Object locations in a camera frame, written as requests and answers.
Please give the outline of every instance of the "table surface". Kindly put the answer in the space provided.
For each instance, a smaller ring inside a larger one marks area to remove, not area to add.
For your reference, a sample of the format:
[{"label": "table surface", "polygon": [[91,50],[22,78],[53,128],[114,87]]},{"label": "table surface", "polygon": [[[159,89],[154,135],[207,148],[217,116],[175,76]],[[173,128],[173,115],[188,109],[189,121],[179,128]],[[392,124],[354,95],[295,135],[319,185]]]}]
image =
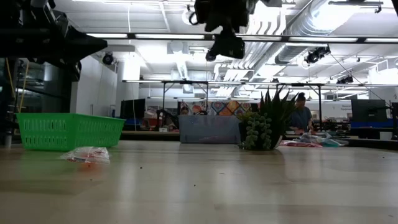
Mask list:
[{"label": "table surface", "polygon": [[3,223],[398,223],[398,154],[121,141],[108,166],[0,149]]}]

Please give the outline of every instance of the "basket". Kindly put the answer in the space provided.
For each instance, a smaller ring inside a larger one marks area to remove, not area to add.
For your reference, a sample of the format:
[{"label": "basket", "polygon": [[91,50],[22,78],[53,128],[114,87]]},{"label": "basket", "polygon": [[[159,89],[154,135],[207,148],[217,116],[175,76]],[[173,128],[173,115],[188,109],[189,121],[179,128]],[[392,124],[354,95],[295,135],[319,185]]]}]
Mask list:
[{"label": "basket", "polygon": [[69,113],[19,113],[17,118],[24,148],[51,151],[116,146],[124,126],[123,119]]}]

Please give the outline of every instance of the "ceiling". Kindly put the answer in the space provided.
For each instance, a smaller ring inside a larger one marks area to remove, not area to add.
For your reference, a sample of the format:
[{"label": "ceiling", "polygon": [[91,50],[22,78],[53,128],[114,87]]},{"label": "ceiling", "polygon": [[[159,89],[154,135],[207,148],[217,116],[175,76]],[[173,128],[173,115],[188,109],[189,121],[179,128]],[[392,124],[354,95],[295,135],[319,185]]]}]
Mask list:
[{"label": "ceiling", "polygon": [[[95,2],[95,0],[91,1],[55,0],[56,9],[65,12],[70,22],[82,32],[204,33],[203,26],[191,26],[183,22],[182,13],[186,6],[182,4],[147,4],[145,1],[141,1],[140,4],[105,4]],[[334,30],[331,35],[397,36],[397,14],[390,0],[383,2],[382,11],[379,14],[374,13],[374,7],[362,7],[344,24]],[[286,8],[286,22],[289,23],[306,3],[308,3],[308,0],[297,0],[295,6],[284,7]],[[246,33],[247,30],[247,28],[242,29],[242,33]],[[170,74],[171,70],[177,69],[175,60],[167,55],[167,43],[168,41],[162,40],[112,40],[108,42],[109,45],[135,45],[145,61],[145,65],[141,67],[141,75],[144,78],[146,75],[153,77],[155,74]],[[212,42],[204,41],[188,42],[189,46],[204,48],[210,48],[212,44]],[[330,49],[334,58],[327,56],[308,69],[302,62],[303,57],[297,57],[297,60],[291,63],[294,66],[285,67],[277,73],[269,72],[271,76],[267,74],[267,78],[271,79],[275,75],[280,78],[280,82],[282,82],[281,80],[283,82],[307,82],[308,78],[311,82],[327,82],[328,80],[330,82],[331,76],[336,76],[344,72],[345,69],[352,68],[355,77],[365,82],[368,69],[374,66],[374,63],[369,62],[380,62],[383,57],[398,57],[398,45],[331,44]],[[196,53],[186,61],[186,65],[188,71],[213,72],[216,64],[227,65],[232,61],[230,58],[222,58],[215,62],[206,62],[205,54]]]}]

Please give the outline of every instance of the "computer monitor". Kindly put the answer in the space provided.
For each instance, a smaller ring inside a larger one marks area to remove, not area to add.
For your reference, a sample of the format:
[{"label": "computer monitor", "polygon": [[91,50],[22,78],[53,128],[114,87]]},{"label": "computer monitor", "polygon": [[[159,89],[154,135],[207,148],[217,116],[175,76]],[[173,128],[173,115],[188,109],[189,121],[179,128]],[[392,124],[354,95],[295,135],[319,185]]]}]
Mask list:
[{"label": "computer monitor", "polygon": [[122,101],[120,109],[121,118],[134,119],[135,117],[136,119],[141,119],[144,118],[145,116],[144,114],[145,114],[145,99]]},{"label": "computer monitor", "polygon": [[384,100],[351,100],[352,121],[385,122],[387,121],[386,103]]}]

